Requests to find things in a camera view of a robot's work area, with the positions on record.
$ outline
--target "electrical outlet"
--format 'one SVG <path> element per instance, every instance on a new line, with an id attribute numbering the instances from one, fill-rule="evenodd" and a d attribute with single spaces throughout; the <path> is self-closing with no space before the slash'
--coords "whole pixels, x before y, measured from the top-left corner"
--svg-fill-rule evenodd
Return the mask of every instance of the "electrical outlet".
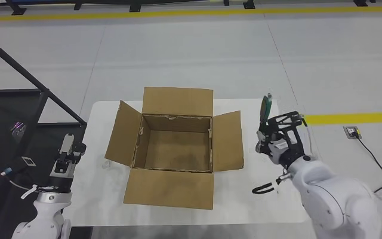
<path id="1" fill-rule="evenodd" d="M 344 126 L 344 131 L 346 133 L 346 136 L 348 139 L 357 139 L 355 136 L 352 136 L 352 132 L 358 132 L 358 137 L 361 139 L 362 135 L 360 131 L 358 130 L 357 126 Z"/>

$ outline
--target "white table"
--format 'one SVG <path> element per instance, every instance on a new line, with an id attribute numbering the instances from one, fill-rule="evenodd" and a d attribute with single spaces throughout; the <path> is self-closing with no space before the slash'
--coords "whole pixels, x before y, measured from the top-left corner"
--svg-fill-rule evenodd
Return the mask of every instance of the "white table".
<path id="1" fill-rule="evenodd" d="M 140 111 L 142 102 L 127 102 Z M 123 204 L 130 168 L 106 162 L 104 155 L 119 102 L 97 102 L 91 110 L 84 137 L 87 151 L 75 170 L 72 205 L 64 217 L 72 226 L 213 225 L 249 223 L 297 223 L 308 217 L 300 194 L 290 181 L 278 193 L 252 194 L 255 186 L 274 181 L 282 167 L 255 152 L 260 99 L 214 100 L 214 114 L 241 111 L 244 169 L 214 173 L 214 209 L 184 209 Z M 278 113 L 274 102 L 271 115 Z"/>

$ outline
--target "gray floor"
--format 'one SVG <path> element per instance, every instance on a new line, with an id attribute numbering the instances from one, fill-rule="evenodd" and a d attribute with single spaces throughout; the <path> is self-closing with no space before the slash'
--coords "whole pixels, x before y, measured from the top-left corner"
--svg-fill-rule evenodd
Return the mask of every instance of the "gray floor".
<path id="1" fill-rule="evenodd" d="M 86 120 L 95 102 L 141 100 L 144 86 L 212 88 L 216 99 L 271 92 L 282 112 L 382 111 L 382 16 L 377 13 L 1 22 L 0 33 L 0 47 Z M 0 88 L 31 87 L 4 62 L 0 72 Z M 56 121 L 72 119 L 50 103 L 41 122 Z M 365 144 L 382 158 L 381 124 L 358 126 Z M 312 131 L 317 156 L 334 171 L 372 189 L 382 186 L 382 171 L 357 141 L 346 139 L 341 125 Z M 93 235 L 168 237 L 315 236 L 309 221 L 109 227 L 96 228 Z"/>

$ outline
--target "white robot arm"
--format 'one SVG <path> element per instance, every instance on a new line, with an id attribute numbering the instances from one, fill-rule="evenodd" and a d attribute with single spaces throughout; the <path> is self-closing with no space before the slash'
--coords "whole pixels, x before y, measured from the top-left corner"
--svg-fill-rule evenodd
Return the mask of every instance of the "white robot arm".
<path id="1" fill-rule="evenodd" d="M 75 142 L 74 135 L 65 135 L 50 174 L 48 186 L 37 188 L 34 185 L 21 196 L 24 199 L 29 194 L 38 191 L 37 199 L 33 203 L 37 210 L 36 218 L 30 222 L 20 223 L 15 229 L 12 239 L 69 239 L 72 229 L 70 220 L 64 220 L 61 210 L 71 205 L 70 187 L 75 166 L 85 150 L 86 145 Z"/>
<path id="2" fill-rule="evenodd" d="M 362 182 L 335 175 L 328 166 L 305 155 L 296 127 L 304 123 L 298 112 L 268 119 L 271 95 L 261 106 L 257 152 L 280 164 L 301 194 L 318 239 L 380 239 L 382 223 L 374 194 Z M 294 133 L 291 139 L 288 133 Z"/>

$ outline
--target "yellow stripe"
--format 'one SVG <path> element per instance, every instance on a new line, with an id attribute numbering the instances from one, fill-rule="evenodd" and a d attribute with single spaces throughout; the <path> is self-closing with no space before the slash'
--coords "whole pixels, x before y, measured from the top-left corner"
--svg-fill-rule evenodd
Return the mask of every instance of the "yellow stripe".
<path id="1" fill-rule="evenodd" d="M 381 123 L 382 113 L 305 115 L 308 125 Z"/>
<path id="2" fill-rule="evenodd" d="M 382 12 L 382 7 L 332 7 L 332 8 L 271 8 L 271 9 L 236 9 L 236 10 L 171 10 L 142 13 L 95 13 L 95 14 L 61 14 L 61 15 L 23 15 L 0 16 L 0 21 L 37 21 L 37 20 L 94 20 L 124 19 L 136 17 L 169 17 L 169 16 L 227 16 L 251 14 L 314 14 L 314 13 L 354 13 Z"/>

